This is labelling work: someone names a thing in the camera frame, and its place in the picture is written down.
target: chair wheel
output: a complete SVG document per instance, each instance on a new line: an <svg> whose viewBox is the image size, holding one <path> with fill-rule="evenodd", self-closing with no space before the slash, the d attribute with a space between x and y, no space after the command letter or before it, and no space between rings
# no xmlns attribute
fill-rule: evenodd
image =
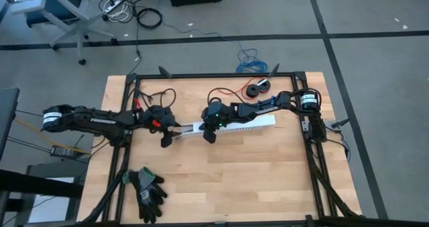
<svg viewBox="0 0 429 227"><path fill-rule="evenodd" d="M111 38L110 39L110 42L112 43L112 45L114 45L114 46L118 46L119 45L119 42L118 42L118 40L116 39L116 38Z"/></svg>

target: white cable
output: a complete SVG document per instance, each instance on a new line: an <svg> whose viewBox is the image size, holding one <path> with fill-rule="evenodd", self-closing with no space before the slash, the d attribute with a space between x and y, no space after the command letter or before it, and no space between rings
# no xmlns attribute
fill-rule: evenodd
<svg viewBox="0 0 429 227"><path fill-rule="evenodd" d="M110 0L107 0L107 1L106 1L106 3L105 3L105 4L104 4L104 6L103 6L103 11L106 11L106 5L107 5L107 3L109 3L109 2L110 2ZM122 9L121 9L120 11L118 11L118 12L116 12L116 13L114 13L114 14L111 14L111 15L109 15L109 14L107 14L107 13L106 13L106 15L107 15L107 17L109 18L109 21L112 21L112 22L118 23L118 22L122 22L122 21L125 21L125 20L127 20L127 19L128 19L129 14L127 13L127 10L128 10L128 3L125 1L125 2L123 2L123 4L122 4ZM125 14L125 17L124 17L123 19L119 19L119 20L116 20L116 19L115 19L115 17L118 17L118 16L120 16L120 15L122 15L122 14Z"/></svg>

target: office chair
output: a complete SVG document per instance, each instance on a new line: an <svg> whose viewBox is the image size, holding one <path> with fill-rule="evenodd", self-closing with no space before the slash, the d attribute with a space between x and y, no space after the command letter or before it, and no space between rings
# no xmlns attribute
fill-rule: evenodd
<svg viewBox="0 0 429 227"><path fill-rule="evenodd" d="M73 35L77 38L79 64L85 65L86 60L82 58L82 37L88 39L87 33L95 33L111 38L111 43L117 45L118 41L111 33L91 29L90 24L101 18L103 12L89 17L84 14L89 6L89 0L31 0L14 3L11 7L12 14L25 13L29 27L37 23L53 23L64 33L57 37L49 45L55 51L58 50L58 42Z"/></svg>

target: yellow cable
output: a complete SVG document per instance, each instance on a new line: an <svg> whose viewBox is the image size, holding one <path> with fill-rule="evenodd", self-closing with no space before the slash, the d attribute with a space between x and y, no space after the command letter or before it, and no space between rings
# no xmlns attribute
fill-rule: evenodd
<svg viewBox="0 0 429 227"><path fill-rule="evenodd" d="M21 120L18 120L18 119L14 119L14 121L17 122L17 123L19 123L19 124L21 124L21 125L23 125L23 126L28 127L29 129L31 129L32 131L34 131L35 133L37 133L41 138L43 138L45 141L49 142L52 145L56 145L56 146L59 146L59 147L65 148L65 149L70 149L70 150L73 150L73 151L77 151L79 153L90 154L87 151L83 151L83 150L80 150L80 149L76 149L74 147L67 147L67 146L55 143L55 142L51 141L49 138L47 138L45 135L43 135L37 128L31 126L30 124L25 123L25 122L23 122Z"/></svg>

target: blue cable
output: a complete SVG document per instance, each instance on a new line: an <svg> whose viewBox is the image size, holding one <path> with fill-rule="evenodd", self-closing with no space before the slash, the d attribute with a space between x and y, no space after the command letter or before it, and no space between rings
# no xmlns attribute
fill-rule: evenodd
<svg viewBox="0 0 429 227"><path fill-rule="evenodd" d="M180 33L190 33L192 31L197 31L198 33L201 33L202 35L213 35L213 34L215 34L215 35L218 35L222 40L225 40L226 42L234 42L234 41L225 39L218 32L204 33L204 32L202 32L202 31L200 31L198 29L189 29L188 31L182 31L182 30L178 29L174 25L168 25L164 21L162 21L162 24L164 24L165 26L168 26L168 27L172 27L173 29L179 31ZM240 64L235 69L235 71L237 73L242 73L242 72L266 72L268 70L268 65L264 61L262 61L262 60L260 60L260 59L258 59L256 57L258 51L255 48L243 49L243 46L241 45L241 43L239 41L237 41L237 43L239 44L240 49L241 49L237 53L237 58L240 61Z"/></svg>

